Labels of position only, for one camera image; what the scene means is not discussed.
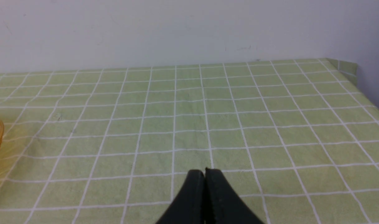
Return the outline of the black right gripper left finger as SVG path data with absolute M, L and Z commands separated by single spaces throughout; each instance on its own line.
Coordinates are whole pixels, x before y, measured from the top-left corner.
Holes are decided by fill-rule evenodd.
M 201 170 L 189 170 L 183 186 L 157 224 L 203 224 L 202 211 L 205 176 Z

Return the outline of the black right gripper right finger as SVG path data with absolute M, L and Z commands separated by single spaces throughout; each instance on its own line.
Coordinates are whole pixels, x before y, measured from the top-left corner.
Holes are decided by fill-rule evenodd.
M 233 190 L 219 169 L 206 169 L 204 191 L 206 224 L 262 224 Z

